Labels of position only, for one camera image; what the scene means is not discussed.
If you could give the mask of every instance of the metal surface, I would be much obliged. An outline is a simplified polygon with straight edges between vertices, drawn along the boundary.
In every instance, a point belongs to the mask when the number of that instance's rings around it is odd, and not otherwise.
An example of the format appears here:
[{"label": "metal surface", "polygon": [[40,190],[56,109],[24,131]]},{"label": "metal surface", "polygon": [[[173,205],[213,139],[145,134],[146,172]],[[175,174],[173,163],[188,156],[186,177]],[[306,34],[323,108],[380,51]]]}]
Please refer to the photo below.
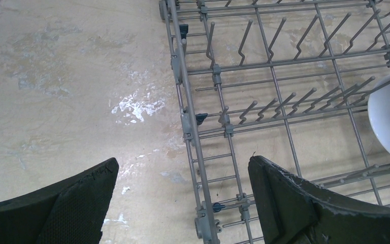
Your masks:
[{"label": "metal surface", "polygon": [[[360,83],[355,82],[353,84],[347,84],[343,81],[343,75],[349,72],[382,67],[388,67],[390,70],[390,11],[386,12],[384,15],[380,14],[381,11],[377,8],[377,5],[382,1],[383,0],[377,2],[373,0],[315,0],[283,3],[281,0],[278,0],[275,3],[268,3],[267,1],[255,0],[248,3],[246,0],[181,0],[178,1],[178,7],[176,6],[175,0],[160,1],[161,16],[165,17],[168,43],[171,52],[171,64],[172,69],[174,70],[180,112],[184,125],[183,137],[186,141],[189,168],[193,190],[195,192],[197,232],[199,238],[203,238],[205,243],[219,243],[217,234],[222,231],[222,229],[217,227],[218,220],[215,218],[219,212],[230,209],[238,209],[241,220],[225,223],[222,227],[225,229],[230,226],[244,225],[247,231],[247,240],[238,243],[254,243],[263,240],[261,236],[253,236],[251,231],[250,222],[257,222],[258,218],[256,216],[250,216],[248,208],[249,206],[254,205],[255,201],[253,200],[253,195],[246,194],[242,187],[242,180],[234,148],[234,136],[240,133],[265,130],[273,127],[284,127],[286,129],[291,155],[294,160],[295,170],[299,177],[304,177],[301,172],[290,125],[347,115],[355,135],[354,138],[349,138],[348,140],[356,140],[365,168],[324,177],[313,180],[312,182],[325,188],[332,188],[357,181],[368,180],[370,181],[372,189],[352,193],[350,196],[354,197],[360,194],[373,192],[377,204],[383,205],[379,190],[388,189],[390,185],[378,187],[374,178],[389,175],[390,164],[387,162],[385,162],[386,164],[384,165],[370,164],[361,139],[360,131],[355,122],[355,115],[365,113],[367,111],[368,96],[386,85],[389,85],[390,81],[377,88],[371,88],[373,87],[373,84],[376,83],[376,77],[374,76]],[[334,52],[332,39],[334,39],[340,29],[347,23],[348,19],[351,17],[351,13],[341,16],[340,21],[330,32],[328,32],[322,11],[352,8],[356,6],[366,6],[367,10],[370,11],[370,14],[362,22],[356,23],[358,29],[355,33],[350,33],[350,37],[347,41],[347,48],[338,53]],[[267,33],[264,26],[265,21],[262,19],[262,16],[273,13],[291,14],[292,12],[299,11],[313,11],[314,14],[307,24],[303,24],[306,28],[296,41],[293,56],[290,58],[278,58],[277,56],[279,56],[280,50],[275,49],[273,45],[278,45],[278,37],[283,34],[281,31],[287,25],[287,18],[282,17],[279,19],[277,21],[279,23],[278,27],[273,32]],[[242,39],[235,51],[241,59],[236,62],[237,64],[222,64],[215,58],[214,51],[215,46],[220,45],[221,43],[215,43],[213,40],[217,35],[216,32],[220,32],[220,28],[223,28],[223,26],[220,26],[214,20],[215,18],[238,18],[241,16],[248,18],[256,17],[256,19],[246,20],[246,24],[241,28],[242,32],[238,34],[239,36],[242,36]],[[185,33],[186,39],[182,39],[180,24],[183,24],[186,20],[199,20],[201,22],[200,26],[202,27],[202,31],[197,30],[196,32],[191,33],[191,27],[189,25],[189,33],[187,35]],[[373,37],[372,42],[366,43],[363,48],[361,48],[360,45],[355,45],[354,41],[359,40],[358,38],[363,35],[362,33],[365,32],[370,24],[377,24],[378,27],[377,34]],[[315,25],[320,26],[321,36],[319,38],[322,38],[322,44],[319,48],[320,51],[316,55],[307,54],[307,50],[304,49],[302,43],[305,42],[308,34]],[[258,51],[266,56],[266,59],[262,62],[248,61],[248,55],[244,51],[245,46],[250,45],[248,44],[248,35],[251,32],[260,33],[262,48]],[[191,47],[191,38],[196,37],[205,37],[202,47],[200,45]],[[382,42],[384,45],[379,47],[378,44]],[[192,55],[200,54],[205,55],[204,58],[208,60],[209,64],[207,66],[189,69],[186,65],[186,60],[190,60]],[[366,56],[372,57],[377,54],[383,55],[386,60],[385,64],[366,65],[352,69],[340,69],[337,64],[340,59]],[[289,75],[287,77],[279,77],[277,75],[276,69],[279,69],[280,67],[288,67],[297,64],[303,65],[314,62],[331,62],[333,70],[322,73]],[[268,68],[271,79],[265,78],[258,81],[222,84],[221,75],[226,72],[255,71],[263,70],[264,68]],[[204,75],[203,77],[205,77],[205,75],[211,75],[213,85],[192,89],[190,77],[199,75]],[[337,85],[327,91],[319,91],[315,87],[307,87],[303,91],[298,91],[302,96],[297,99],[295,98],[297,96],[296,92],[282,93],[279,87],[279,81],[298,80],[300,78],[318,77],[323,75],[334,75]],[[271,83],[274,85],[275,97],[269,98],[269,103],[261,104],[259,101],[251,99],[250,101],[243,101],[245,103],[247,102],[243,109],[236,110],[232,110],[225,103],[224,91],[228,88],[239,87],[239,89],[244,90],[251,85],[264,83]],[[197,123],[195,110],[199,111],[202,110],[202,108],[195,108],[192,95],[208,90],[215,91],[220,102],[221,111],[219,113],[209,113],[206,118],[203,116],[203,120]],[[232,116],[233,114],[237,115],[237,120],[231,119],[230,115]],[[248,118],[248,114],[256,114],[257,117],[256,119],[251,120]],[[210,129],[203,129],[203,125],[201,124],[204,119],[206,119],[206,121],[209,119],[217,121],[217,126]],[[224,137],[228,152],[221,152],[215,156],[204,158],[202,141],[216,137]],[[196,152],[196,159],[192,158],[192,149]],[[234,173],[223,177],[208,178],[205,161],[220,158],[230,158],[230,164],[232,165]],[[197,180],[197,174],[200,176],[201,181]],[[209,184],[218,181],[228,182],[232,180],[236,183],[237,197],[216,203],[212,202]]]}]

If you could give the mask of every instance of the black textured surface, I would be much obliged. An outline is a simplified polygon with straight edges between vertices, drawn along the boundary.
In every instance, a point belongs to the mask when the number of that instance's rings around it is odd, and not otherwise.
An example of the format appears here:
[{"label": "black textured surface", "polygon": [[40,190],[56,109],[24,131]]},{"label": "black textured surface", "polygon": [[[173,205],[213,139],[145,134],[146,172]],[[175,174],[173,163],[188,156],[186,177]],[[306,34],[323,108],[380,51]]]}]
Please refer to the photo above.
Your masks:
[{"label": "black textured surface", "polygon": [[390,207],[323,189],[261,156],[250,159],[249,176],[266,243],[390,243]]},{"label": "black textured surface", "polygon": [[0,243],[99,243],[116,183],[114,158],[0,202]]}]

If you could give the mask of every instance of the metal rack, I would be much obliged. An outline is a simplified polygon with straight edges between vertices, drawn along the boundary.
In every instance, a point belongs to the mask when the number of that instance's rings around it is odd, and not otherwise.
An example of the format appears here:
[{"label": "metal rack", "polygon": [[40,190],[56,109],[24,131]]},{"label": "metal rack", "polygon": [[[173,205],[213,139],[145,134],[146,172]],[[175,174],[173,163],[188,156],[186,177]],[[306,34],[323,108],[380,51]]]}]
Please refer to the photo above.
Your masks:
[{"label": "metal rack", "polygon": [[[246,194],[242,187],[239,167],[234,146],[234,136],[240,133],[250,131],[264,130],[275,127],[284,127],[288,137],[291,154],[295,164],[295,170],[299,177],[304,177],[301,172],[299,159],[294,145],[293,135],[290,125],[306,123],[309,121],[328,119],[338,116],[348,116],[356,137],[356,141],[364,162],[364,169],[354,170],[351,172],[342,173],[312,180],[324,188],[333,188],[354,183],[362,180],[369,180],[371,189],[348,194],[349,197],[354,197],[360,194],[373,192],[377,204],[382,204],[382,199],[379,191],[390,188],[390,185],[378,187],[374,178],[390,174],[390,163],[378,165],[370,164],[367,153],[365,152],[360,132],[357,128],[354,116],[367,111],[367,98],[379,89],[390,84],[390,81],[375,88],[372,87],[376,78],[371,76],[361,83],[347,84],[343,81],[342,76],[347,72],[366,71],[378,68],[390,69],[390,11],[386,14],[381,14],[378,8],[383,0],[301,0],[296,2],[277,0],[164,0],[159,1],[159,10],[162,19],[165,21],[168,44],[171,53],[171,66],[174,72],[177,97],[179,101],[181,123],[183,129],[183,138],[187,148],[189,160],[190,174],[192,178],[193,191],[196,200],[197,217],[195,219],[196,231],[198,238],[202,238],[205,243],[219,243],[218,233],[222,229],[244,225],[247,231],[247,240],[237,243],[254,243],[263,241],[262,236],[254,236],[252,234],[253,223],[258,220],[257,217],[251,217],[249,212],[254,212],[255,208],[251,208],[255,204],[253,195]],[[342,20],[335,28],[328,32],[323,10],[331,9],[346,9],[353,7],[365,6],[371,11],[370,16],[365,22],[357,23],[359,29],[352,33],[352,37],[348,40],[347,47],[341,52],[335,52],[332,46],[334,36],[340,31],[342,26],[348,21],[351,13],[342,16]],[[262,16],[269,14],[283,14],[284,16],[298,11],[313,11],[313,18],[307,23],[307,27],[302,35],[299,36],[295,46],[295,54],[292,57],[278,57],[280,50],[275,49],[275,44],[278,38],[282,35],[282,29],[286,26],[287,18],[283,17],[278,27],[273,33],[266,33],[265,23]],[[249,19],[242,33],[236,33],[241,37],[238,50],[235,50],[240,60],[233,64],[223,64],[215,58],[213,41],[216,33],[217,18],[230,17],[254,17]],[[198,33],[189,32],[190,25],[183,24],[185,21],[197,20],[200,21],[203,31]],[[258,25],[258,30],[254,28],[254,23]],[[318,24],[321,28],[322,35],[319,39],[322,42],[320,51],[313,55],[302,48],[302,43],[307,38],[314,25]],[[377,24],[378,31],[372,38],[371,43],[366,43],[364,49],[358,49],[356,40],[365,32],[370,24]],[[245,46],[248,35],[251,32],[259,32],[260,40],[262,41],[262,50],[265,54],[265,60],[260,62],[252,62],[245,55]],[[202,46],[191,46],[191,39],[204,37]],[[202,64],[198,68],[189,69],[186,63],[191,59],[191,55],[205,55],[208,60],[208,65]],[[385,62],[383,64],[369,65],[352,69],[340,69],[337,64],[338,60],[347,58],[356,58],[364,56],[383,55]],[[333,69],[313,74],[299,74],[295,76],[279,77],[276,74],[276,69],[279,67],[303,65],[315,62],[331,62]],[[263,79],[256,81],[244,81],[238,83],[222,83],[222,76],[227,72],[252,71],[256,69],[269,69],[271,79]],[[195,76],[206,77],[211,75],[212,85],[192,89],[193,81],[191,77]],[[311,78],[323,75],[334,75],[337,85],[331,89],[318,91],[315,87],[307,87],[305,91],[298,91],[302,96],[297,97],[297,93],[291,92],[284,94],[279,86],[280,82],[289,80],[298,80],[301,78]],[[274,85],[275,96],[271,97],[268,103],[259,104],[257,100],[244,101],[247,102],[245,108],[231,110],[225,103],[224,90],[231,87],[245,87],[257,84],[270,83]],[[219,98],[221,111],[218,113],[199,113],[203,112],[202,108],[195,108],[193,96],[198,92],[215,91]],[[210,129],[203,128],[204,122],[216,121],[216,126]],[[224,137],[224,140],[229,147],[229,152],[218,154],[210,157],[204,157],[202,140],[210,138]],[[209,178],[206,170],[206,165],[214,160],[229,159],[234,170],[233,175]],[[237,194],[235,198],[230,198],[218,202],[212,202],[209,184],[214,182],[223,182],[233,180],[237,186]],[[216,217],[219,213],[225,211],[233,211],[238,209],[241,220],[222,224]]]}]

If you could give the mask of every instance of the dish rack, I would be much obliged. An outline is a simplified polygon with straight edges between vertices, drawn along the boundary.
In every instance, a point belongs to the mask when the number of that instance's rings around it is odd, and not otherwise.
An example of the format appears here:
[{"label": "dish rack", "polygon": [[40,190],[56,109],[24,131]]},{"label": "dish rack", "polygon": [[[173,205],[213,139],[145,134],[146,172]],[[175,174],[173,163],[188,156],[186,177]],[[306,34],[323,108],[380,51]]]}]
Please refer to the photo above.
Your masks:
[{"label": "dish rack", "polygon": [[[242,169],[235,140],[254,132],[268,137],[269,132],[284,128],[294,162],[290,168],[305,177],[293,128],[314,121],[325,124],[338,117],[350,119],[355,136],[347,140],[356,139],[362,157],[358,167],[363,168],[355,170],[353,164],[350,168],[354,170],[311,181],[332,190],[368,182],[369,189],[346,195],[370,193],[375,203],[390,206],[382,202],[385,199],[379,193],[390,189],[390,184],[380,187],[375,181],[390,175],[390,157],[389,162],[370,162],[378,161],[370,160],[356,119],[367,118],[368,96],[390,84],[374,87],[377,81],[372,76],[381,78],[390,72],[390,1],[163,0],[159,11],[171,53],[198,238],[204,243],[220,243],[219,237],[226,243],[263,241],[255,200],[250,185],[245,186],[248,179],[241,176],[247,171],[249,157],[244,157]],[[355,75],[359,73],[369,77],[361,79],[363,76]],[[200,95],[207,92],[211,96]],[[215,106],[220,112],[212,112]],[[225,146],[215,144],[217,141]],[[227,163],[233,173],[227,176],[216,161]],[[223,184],[236,188],[236,197],[213,200],[212,185],[220,186],[221,191]],[[245,228],[218,235],[233,226]]]}]

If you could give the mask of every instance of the gray wire rack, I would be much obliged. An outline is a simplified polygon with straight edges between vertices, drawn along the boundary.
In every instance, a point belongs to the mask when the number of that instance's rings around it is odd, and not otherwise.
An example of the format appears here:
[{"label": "gray wire rack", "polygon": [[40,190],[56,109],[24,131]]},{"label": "gray wire rack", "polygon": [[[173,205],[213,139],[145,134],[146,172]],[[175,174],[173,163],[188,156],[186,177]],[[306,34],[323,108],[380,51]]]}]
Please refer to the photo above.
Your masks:
[{"label": "gray wire rack", "polygon": [[[254,205],[255,201],[253,199],[253,195],[246,194],[243,191],[239,168],[237,165],[233,136],[240,133],[274,127],[285,127],[296,172],[298,176],[303,177],[289,126],[347,115],[350,119],[365,168],[339,175],[323,177],[313,180],[312,182],[317,183],[324,188],[332,188],[357,181],[369,180],[371,189],[348,194],[348,196],[354,197],[360,194],[373,192],[379,205],[383,205],[382,199],[379,195],[379,190],[390,188],[390,185],[377,187],[374,180],[376,177],[390,174],[390,163],[383,165],[370,165],[354,119],[355,114],[367,111],[368,96],[371,93],[389,85],[390,81],[376,88],[367,89],[368,85],[375,80],[374,76],[364,82],[352,85],[346,85],[342,80],[342,75],[346,72],[356,72],[381,67],[390,68],[390,20],[386,23],[383,22],[386,19],[390,19],[390,11],[382,15],[380,14],[380,9],[377,8],[379,3],[383,2],[383,0],[379,0],[377,2],[374,0],[300,0],[299,2],[295,2],[295,0],[291,0],[291,2],[289,0],[277,0],[276,2],[272,2],[275,0],[268,1],[268,3],[267,1],[258,0],[251,0],[249,3],[247,0],[159,1],[160,14],[162,19],[165,21],[167,29],[168,43],[171,53],[171,66],[174,72],[177,97],[180,107],[183,138],[187,148],[192,186],[195,193],[197,212],[197,217],[195,219],[196,232],[198,238],[202,238],[204,243],[219,243],[218,233],[222,232],[223,228],[236,225],[245,225],[248,237],[247,240],[238,242],[238,244],[263,241],[262,236],[252,235],[250,222],[257,221],[258,217],[250,217],[249,207]],[[344,15],[343,19],[334,28],[334,30],[328,33],[321,10],[352,8],[357,6],[365,6],[368,9],[371,9],[372,14],[365,22],[358,23],[361,27],[353,34],[352,38],[348,40],[347,48],[341,53],[334,53],[332,48],[332,39],[343,24],[346,23],[351,14],[348,13]],[[299,41],[296,44],[295,56],[288,59],[276,60],[276,58],[274,58],[277,56],[275,53],[279,50],[274,49],[274,44],[278,40],[278,36],[281,35],[281,30],[286,25],[287,18],[283,17],[281,19],[274,33],[268,33],[268,35],[271,35],[272,37],[271,42],[268,42],[261,16],[273,13],[289,14],[292,12],[308,10],[314,11],[315,14],[313,19],[307,23],[307,28],[303,34],[299,37]],[[240,16],[254,16],[256,18],[256,20],[249,19],[244,32],[237,34],[242,36],[240,46],[237,51],[241,60],[238,64],[227,66],[220,65],[215,59],[213,50],[212,40],[216,29],[215,22],[212,20],[215,18]],[[204,31],[200,33],[189,33],[188,25],[181,24],[186,20],[199,20],[204,28]],[[259,26],[258,31],[261,33],[263,43],[263,50],[260,51],[267,56],[267,59],[262,62],[248,62],[243,52],[249,32],[254,31],[252,26],[255,21]],[[301,48],[301,45],[315,23],[318,23],[321,27],[322,36],[319,38],[322,38],[323,40],[323,48],[318,55],[302,55],[304,54],[304,50]],[[369,26],[370,23],[377,24],[379,29],[378,34],[374,36],[372,43],[367,44],[367,48],[363,50],[354,50],[354,41],[367,28],[367,26]],[[205,49],[189,50],[188,47],[190,47],[190,39],[194,37],[205,37]],[[378,43],[382,42],[384,44],[382,47],[376,47],[378,46]],[[204,54],[205,58],[208,58],[210,61],[210,65],[203,68],[188,70],[186,60],[190,59],[190,56],[193,54]],[[376,54],[383,55],[386,62],[381,65],[364,66],[352,69],[339,69],[337,65],[337,61],[340,59],[371,56]],[[331,62],[334,69],[328,72],[300,74],[280,78],[276,75],[275,68],[277,67],[307,64],[319,61]],[[272,76],[271,79],[222,84],[221,75],[226,72],[265,68],[270,70]],[[194,90],[191,88],[190,80],[190,77],[196,75],[211,75],[213,85],[210,87],[197,88],[195,91],[216,91],[220,101],[221,112],[196,114],[196,108],[194,107],[193,102]],[[295,92],[292,92],[287,96],[281,93],[279,87],[279,82],[281,81],[317,77],[321,75],[335,75],[338,85],[322,95],[317,94],[316,88],[308,88],[305,91],[305,94],[296,101],[294,99],[297,95]],[[269,82],[274,84],[276,97],[272,98],[266,105],[258,106],[258,102],[253,101],[251,103],[248,102],[245,109],[230,110],[229,106],[227,106],[224,102],[223,90],[225,88],[244,88],[254,84]],[[257,118],[254,121],[248,121],[248,118],[246,117],[248,113],[256,113]],[[233,115],[238,115],[234,124],[231,121],[231,116]],[[205,119],[217,120],[218,126],[212,129],[203,129],[202,123]],[[227,144],[229,145],[229,153],[204,157],[201,140],[216,137],[225,138]],[[192,149],[196,152],[195,157],[192,155]],[[208,174],[206,172],[207,161],[213,161],[221,158],[231,159],[234,174],[231,176],[208,179]],[[238,188],[237,197],[219,202],[212,202],[209,184],[225,180],[234,180],[236,182]],[[217,213],[231,209],[238,209],[241,220],[221,225],[220,221],[216,219]]]}]

